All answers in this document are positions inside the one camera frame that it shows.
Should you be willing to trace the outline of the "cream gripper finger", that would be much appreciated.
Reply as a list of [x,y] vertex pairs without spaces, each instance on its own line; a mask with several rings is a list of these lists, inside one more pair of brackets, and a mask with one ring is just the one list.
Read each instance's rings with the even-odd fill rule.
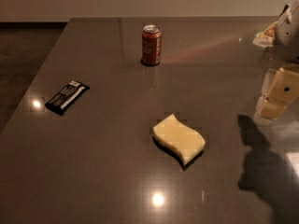
[[255,113],[264,119],[277,119],[286,110],[286,105],[268,97],[261,96],[258,99]]

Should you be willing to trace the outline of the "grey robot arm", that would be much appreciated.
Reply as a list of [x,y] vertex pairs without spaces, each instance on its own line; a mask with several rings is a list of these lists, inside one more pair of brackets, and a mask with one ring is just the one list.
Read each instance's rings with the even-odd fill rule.
[[260,119],[276,120],[299,96],[299,0],[286,4],[278,20],[257,34],[253,44],[273,48],[284,62],[266,72],[255,110]]

